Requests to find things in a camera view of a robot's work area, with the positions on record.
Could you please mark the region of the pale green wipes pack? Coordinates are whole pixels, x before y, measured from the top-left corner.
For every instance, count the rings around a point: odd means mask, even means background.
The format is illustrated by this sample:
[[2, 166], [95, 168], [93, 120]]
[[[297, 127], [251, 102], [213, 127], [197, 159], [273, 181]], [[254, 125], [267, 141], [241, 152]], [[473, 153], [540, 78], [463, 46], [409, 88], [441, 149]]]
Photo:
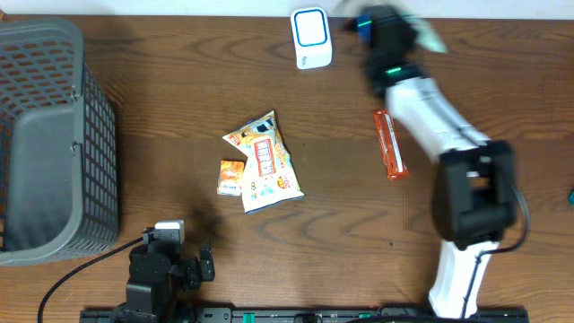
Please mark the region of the pale green wipes pack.
[[448, 48], [429, 22], [415, 15], [403, 15], [403, 19], [416, 31], [415, 43], [432, 52], [448, 53]]

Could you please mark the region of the small orange snack packet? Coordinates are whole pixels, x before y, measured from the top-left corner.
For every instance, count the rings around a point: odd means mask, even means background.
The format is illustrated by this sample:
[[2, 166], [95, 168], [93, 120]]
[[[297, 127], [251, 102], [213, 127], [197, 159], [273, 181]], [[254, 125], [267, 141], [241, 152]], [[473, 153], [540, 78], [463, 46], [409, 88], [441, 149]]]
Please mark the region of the small orange snack packet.
[[221, 161], [217, 194], [240, 196], [244, 169], [243, 161]]

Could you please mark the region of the yellow white chips bag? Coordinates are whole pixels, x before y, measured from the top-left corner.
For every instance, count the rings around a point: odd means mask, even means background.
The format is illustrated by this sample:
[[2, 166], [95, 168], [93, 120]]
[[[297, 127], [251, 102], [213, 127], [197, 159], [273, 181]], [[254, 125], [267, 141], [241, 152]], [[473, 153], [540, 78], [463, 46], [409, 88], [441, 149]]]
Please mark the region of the yellow white chips bag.
[[273, 110], [250, 120], [222, 139], [247, 157], [241, 181], [246, 214], [305, 196]]

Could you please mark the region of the red orange chocolate bar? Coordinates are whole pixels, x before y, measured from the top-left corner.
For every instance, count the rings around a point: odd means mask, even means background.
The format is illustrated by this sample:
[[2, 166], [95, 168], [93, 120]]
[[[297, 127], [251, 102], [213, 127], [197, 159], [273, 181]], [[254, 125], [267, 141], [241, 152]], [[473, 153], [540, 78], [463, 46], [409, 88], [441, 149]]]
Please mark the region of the red orange chocolate bar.
[[387, 170], [387, 178], [389, 180], [407, 178], [409, 171], [400, 153], [393, 119], [385, 110], [374, 110], [373, 118]]

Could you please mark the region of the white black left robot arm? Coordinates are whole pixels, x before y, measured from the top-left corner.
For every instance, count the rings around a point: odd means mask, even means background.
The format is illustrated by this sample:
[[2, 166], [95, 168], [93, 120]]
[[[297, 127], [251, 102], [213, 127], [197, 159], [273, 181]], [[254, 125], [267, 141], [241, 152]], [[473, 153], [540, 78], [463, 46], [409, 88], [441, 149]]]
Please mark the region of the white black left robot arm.
[[179, 296], [215, 278], [212, 244], [205, 240], [198, 255], [181, 255], [183, 231], [149, 229], [143, 244], [129, 254], [126, 301], [112, 311], [112, 323], [195, 322], [196, 311]]

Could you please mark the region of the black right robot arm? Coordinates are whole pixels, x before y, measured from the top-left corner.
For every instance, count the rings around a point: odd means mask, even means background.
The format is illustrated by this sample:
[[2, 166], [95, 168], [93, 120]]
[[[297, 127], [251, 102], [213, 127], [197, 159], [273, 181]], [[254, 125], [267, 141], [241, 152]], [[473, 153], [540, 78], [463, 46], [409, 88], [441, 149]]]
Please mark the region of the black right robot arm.
[[435, 166], [431, 216], [441, 238], [439, 268], [428, 302], [442, 319], [469, 319], [491, 256], [523, 198], [514, 153], [465, 120], [410, 55], [448, 48], [423, 18], [392, 4], [365, 6], [347, 30], [367, 45], [364, 71], [389, 117], [417, 140]]

